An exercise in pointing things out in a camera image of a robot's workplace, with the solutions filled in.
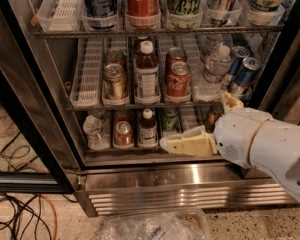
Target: refrigerator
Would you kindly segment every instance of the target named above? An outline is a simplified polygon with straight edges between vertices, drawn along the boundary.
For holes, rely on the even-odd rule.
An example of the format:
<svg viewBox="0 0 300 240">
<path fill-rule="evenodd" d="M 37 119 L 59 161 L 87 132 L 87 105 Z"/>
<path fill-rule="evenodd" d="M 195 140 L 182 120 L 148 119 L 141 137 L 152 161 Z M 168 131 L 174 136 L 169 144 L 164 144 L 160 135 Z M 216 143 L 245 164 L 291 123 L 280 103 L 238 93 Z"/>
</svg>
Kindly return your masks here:
<svg viewBox="0 0 300 240">
<path fill-rule="evenodd" d="M 136 102 L 132 44 L 138 36 L 152 37 L 163 74 L 169 47 L 181 46 L 196 70 L 201 37 L 222 34 L 233 46 L 251 49 L 261 62 L 245 106 L 300 124 L 300 0 L 283 0 L 284 13 L 275 25 L 238 22 L 186 29 L 167 27 L 170 16 L 164 1 L 159 0 L 159 26 L 155 29 L 127 26 L 125 0 L 118 0 L 118 24 L 98 31 L 85 25 L 83 0 L 74 21 L 62 28 L 53 26 L 48 16 L 45 19 L 44 7 L 50 11 L 56 6 L 47 0 L 0 0 L 0 104 L 49 169 L 48 174 L 1 172 L 0 191 L 73 193 L 89 217 L 176 207 L 296 203 L 269 176 L 254 169 L 243 170 L 218 154 L 176 155 L 168 154 L 159 144 L 152 148 L 138 145 L 138 113 L 145 108 L 155 111 L 160 138 L 164 136 L 161 111 L 171 104 L 166 100 L 162 75 L 159 102 Z M 129 91 L 122 104 L 113 104 L 103 96 L 103 59 L 110 48 L 127 55 Z M 92 63 L 92 84 L 80 82 L 84 62 Z M 193 79 L 190 85 L 189 100 L 172 106 L 185 111 L 186 118 L 187 113 L 193 113 L 196 125 L 204 125 L 215 102 L 195 97 L 200 91 L 196 93 Z M 134 122 L 134 144 L 129 149 L 113 145 L 113 118 L 122 109 L 130 111 Z M 109 147 L 102 150 L 89 148 L 83 130 L 86 117 L 96 111 L 106 115 Z M 183 121 L 179 116 L 179 132 L 185 129 Z"/>
</svg>

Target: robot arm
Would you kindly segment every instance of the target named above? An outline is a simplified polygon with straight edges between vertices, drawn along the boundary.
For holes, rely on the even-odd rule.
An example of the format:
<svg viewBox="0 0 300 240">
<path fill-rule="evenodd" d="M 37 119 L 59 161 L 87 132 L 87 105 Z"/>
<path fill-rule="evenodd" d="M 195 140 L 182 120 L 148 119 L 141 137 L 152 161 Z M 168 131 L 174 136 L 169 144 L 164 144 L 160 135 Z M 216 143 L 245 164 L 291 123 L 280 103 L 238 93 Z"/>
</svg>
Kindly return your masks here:
<svg viewBox="0 0 300 240">
<path fill-rule="evenodd" d="M 299 126 L 242 108 L 219 118 L 214 134 L 224 159 L 266 173 L 300 202 Z"/>
</svg>

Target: floor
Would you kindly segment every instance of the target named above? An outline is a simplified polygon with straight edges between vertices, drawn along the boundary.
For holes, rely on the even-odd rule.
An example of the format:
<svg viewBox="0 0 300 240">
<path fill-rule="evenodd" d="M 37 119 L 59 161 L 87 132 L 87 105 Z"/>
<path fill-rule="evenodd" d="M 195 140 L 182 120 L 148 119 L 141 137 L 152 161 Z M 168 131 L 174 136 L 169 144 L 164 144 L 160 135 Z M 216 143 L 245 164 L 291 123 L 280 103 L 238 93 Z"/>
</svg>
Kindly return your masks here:
<svg viewBox="0 0 300 240">
<path fill-rule="evenodd" d="M 18 129 L 0 107 L 0 151 L 18 134 Z M 0 156 L 0 171 L 46 170 L 27 141 L 18 135 Z M 19 229 L 15 239 L 105 240 L 100 237 L 108 217 L 87 218 L 72 195 L 41 195 L 8 193 L 0 195 L 0 240 L 11 238 L 11 228 Z M 22 210 L 24 204 L 32 208 Z M 20 213 L 20 220 L 14 215 Z M 37 216 L 46 223 L 38 223 Z M 210 239 L 234 240 L 299 240 L 300 205 L 265 206 L 204 211 Z"/>
</svg>

